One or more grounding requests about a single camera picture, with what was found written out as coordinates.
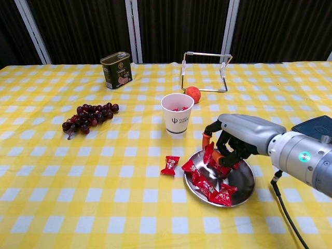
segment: silver plate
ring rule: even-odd
[[[255,176],[250,166],[244,160],[240,162],[240,167],[238,170],[232,170],[226,179],[222,179],[219,177],[219,174],[215,169],[212,169],[204,164],[202,150],[193,154],[189,159],[194,162],[196,168],[209,180],[209,182],[215,187],[217,191],[220,190],[221,183],[226,183],[238,188],[238,191],[235,192],[231,197],[232,206],[237,206],[244,203],[253,193],[255,188]],[[189,190],[202,201],[221,208],[228,208],[227,206],[208,201],[206,196],[202,194],[199,188],[192,184],[190,173],[185,172],[183,179]]]

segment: tin can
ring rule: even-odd
[[[129,57],[126,52],[117,52],[100,60],[108,88],[117,89],[132,81]]]

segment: black cable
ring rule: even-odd
[[[293,223],[291,217],[289,216],[289,214],[288,214],[288,212],[287,212],[287,209],[286,209],[286,207],[285,207],[285,204],[284,204],[284,202],[283,202],[283,200],[282,200],[282,198],[281,198],[281,193],[280,193],[280,191],[279,191],[278,185],[276,184],[277,181],[279,180],[279,178],[281,177],[281,175],[282,175],[282,171],[281,171],[281,170],[277,171],[277,172],[274,174],[273,179],[271,180],[271,185],[272,185],[272,187],[273,187],[273,189],[274,189],[275,195],[276,195],[276,196],[278,197],[278,199],[279,199],[279,202],[280,202],[281,208],[282,208],[282,210],[284,211],[284,213],[285,213],[285,215],[286,215],[286,218],[287,218],[287,220],[288,220],[290,226],[291,226],[292,229],[294,230],[296,236],[298,237],[298,239],[299,239],[300,242],[302,243],[303,247],[304,247],[305,249],[309,249],[309,247],[307,246],[307,244],[306,244],[305,241],[303,240],[302,236],[300,235],[299,231],[297,230],[296,226],[294,225],[294,223]]]

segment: orange ball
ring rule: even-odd
[[[195,104],[201,99],[201,92],[197,87],[188,87],[185,91],[185,94],[192,97],[195,101]]]

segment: can label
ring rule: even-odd
[[[113,65],[102,66],[107,87],[117,89],[132,81],[129,58],[121,60]]]

